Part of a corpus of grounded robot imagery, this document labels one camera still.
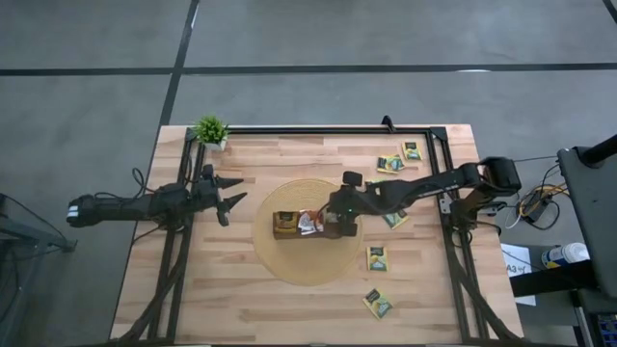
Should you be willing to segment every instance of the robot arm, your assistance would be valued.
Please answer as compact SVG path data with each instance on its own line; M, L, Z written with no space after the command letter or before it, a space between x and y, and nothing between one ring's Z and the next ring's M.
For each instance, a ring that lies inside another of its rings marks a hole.
M226 213L247 194L221 199L219 188L234 186L243 179L221 178L206 165L193 193L179 183L166 184L151 194L138 198L100 198L84 195L68 205L67 222L72 227L88 227L102 221L153 221L167 229L178 229L185 217L216 207L222 226L229 224Z
M445 173L414 181L400 179L367 183L364 192L362 175L346 172L343 185L330 194L327 211L335 213L342 223L343 235L355 234L354 220L362 214L385 215L409 207L414 201L448 193L460 188L474 190L463 200L450 204L452 223L456 227L473 227L477 211L496 197L509 197L521 189L514 162L501 157L489 157L479 163L467 163Z

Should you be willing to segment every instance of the small potted plant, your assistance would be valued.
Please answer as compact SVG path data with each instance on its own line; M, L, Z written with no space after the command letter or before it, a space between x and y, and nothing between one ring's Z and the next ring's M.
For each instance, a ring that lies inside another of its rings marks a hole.
M204 116L193 128L197 140L210 150L224 150L228 140L228 127L216 116Z

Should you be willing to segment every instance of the wooden tabletop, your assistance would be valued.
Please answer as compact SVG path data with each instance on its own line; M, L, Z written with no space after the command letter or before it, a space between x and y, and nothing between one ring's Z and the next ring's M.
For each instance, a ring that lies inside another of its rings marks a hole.
M454 166L478 161L471 127L446 128ZM175 182L185 130L185 126L161 128L150 188ZM404 141L417 142L423 160L410 162L398 175L377 173L376 157L400 153ZM443 171L439 147L438 153ZM363 247L356 265L327 284L298 286L278 280L261 265L253 248L255 213L277 187L298 178L340 184L342 173L348 170L362 173L364 179L413 180L430 175L423 136L233 135L225 152L208 152L206 162L214 164L220 176L245 179L243 184L222 191L225 197L241 192L249 195L229 214L229 227L218 225L214 210L196 215L176 343L460 342L434 198L418 200L408 208L410 220L396 230L389 229L381 217L363 216ZM152 223L140 223L137 235L153 227ZM133 246L112 337L130 328L154 294L164 239L164 232L154 232ZM388 248L390 271L366 271L368 246ZM522 336L495 230L479 227L473 232L471 246L482 294L508 328ZM374 287L386 293L394 305L381 321L362 302ZM466 307L472 322L469 300ZM164 311L161 334L166 325Z

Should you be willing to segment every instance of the concrete floor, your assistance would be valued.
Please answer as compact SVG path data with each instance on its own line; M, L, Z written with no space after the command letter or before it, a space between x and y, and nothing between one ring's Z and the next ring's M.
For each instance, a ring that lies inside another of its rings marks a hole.
M0 69L172 67L189 2L0 0ZM186 66L606 62L617 62L617 26L601 0L201 0ZM169 82L0 77L0 191L79 239L44 261L20 346L106 339L134 225L73 229L66 206L135 192L130 169L147 171ZM183 76L171 124L206 113L231 124L463 122L481 156L525 158L613 135L616 84L617 71ZM551 164L521 163L524 189ZM562 214L549 231L519 224L501 239L580 240L566 200ZM520 307L525 333L563 342L544 324L565 320L565 300L539 303Z

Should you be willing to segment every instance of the round placemat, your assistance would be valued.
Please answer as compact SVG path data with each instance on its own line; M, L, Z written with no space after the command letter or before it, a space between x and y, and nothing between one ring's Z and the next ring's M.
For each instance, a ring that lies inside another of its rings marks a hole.
M338 187L320 179L298 179L283 184L261 204L253 224L255 252L276 277L298 285L318 285L342 276L356 262L362 245L362 223L358 234L339 239L310 238L276 240L272 213L318 210Z

